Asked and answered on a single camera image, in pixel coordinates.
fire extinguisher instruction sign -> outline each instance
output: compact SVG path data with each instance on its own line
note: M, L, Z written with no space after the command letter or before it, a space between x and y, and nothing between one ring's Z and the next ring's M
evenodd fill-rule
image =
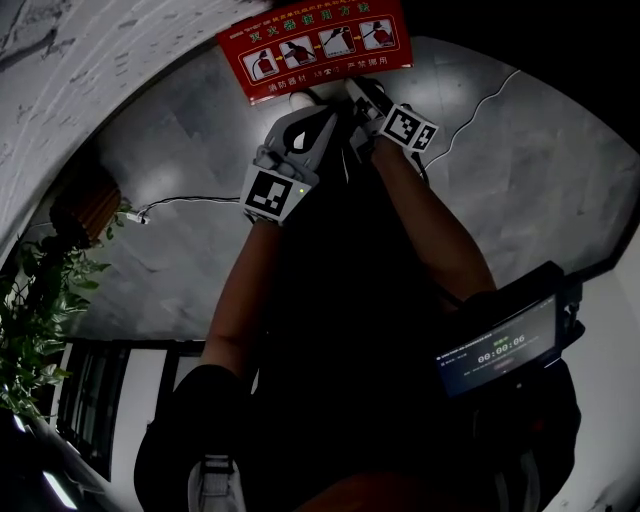
M251 104L413 66L400 0L301 2L244 20L218 41Z

potted plant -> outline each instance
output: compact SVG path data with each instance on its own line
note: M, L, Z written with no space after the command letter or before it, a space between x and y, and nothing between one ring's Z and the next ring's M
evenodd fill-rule
M111 239L112 225L122 226L116 210L129 207L120 201L106 171L76 179L51 208L58 234L21 244L15 270L0 275L0 407L41 417L34 393L69 375L52 355L65 348L68 322L89 306L78 292L96 289L91 276L109 267L86 249L105 228Z

shoe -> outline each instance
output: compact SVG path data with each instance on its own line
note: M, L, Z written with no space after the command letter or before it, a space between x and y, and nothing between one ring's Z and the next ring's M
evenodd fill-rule
M289 96L289 105L291 105L291 110L295 112L303 108L315 107L317 103L309 93L300 91L291 93L291 96Z

window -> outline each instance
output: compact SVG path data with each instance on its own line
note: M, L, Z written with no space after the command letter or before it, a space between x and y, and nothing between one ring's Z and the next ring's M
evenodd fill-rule
M62 387L57 429L82 459L111 480L111 451L128 348L74 344Z

timer display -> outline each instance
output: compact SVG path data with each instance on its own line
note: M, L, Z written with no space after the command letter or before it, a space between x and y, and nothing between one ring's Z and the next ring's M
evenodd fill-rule
M555 344L555 297L550 297L479 338L436 357L449 396L500 377Z

